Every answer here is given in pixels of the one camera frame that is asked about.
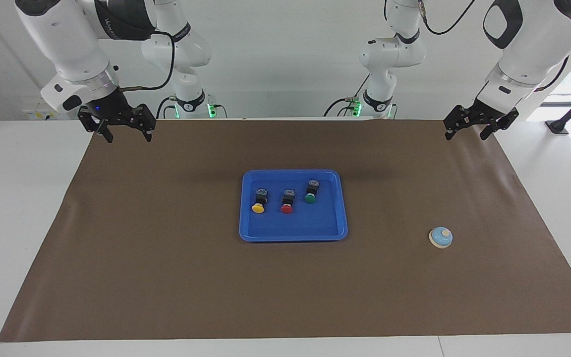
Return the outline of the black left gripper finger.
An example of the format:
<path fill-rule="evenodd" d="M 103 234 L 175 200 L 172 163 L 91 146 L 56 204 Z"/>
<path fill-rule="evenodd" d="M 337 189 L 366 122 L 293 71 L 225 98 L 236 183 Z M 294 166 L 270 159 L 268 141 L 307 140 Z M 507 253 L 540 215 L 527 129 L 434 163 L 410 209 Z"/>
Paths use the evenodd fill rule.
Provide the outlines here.
<path fill-rule="evenodd" d="M 494 132 L 498 131 L 498 120 L 490 119 L 485 125 L 484 129 L 479 133 L 482 141 L 487 140 Z"/>
<path fill-rule="evenodd" d="M 453 139 L 454 135 L 467 128 L 467 110 L 462 105 L 455 106 L 450 113 L 444 118 L 444 126 L 446 127 L 445 138 L 447 141 Z"/>

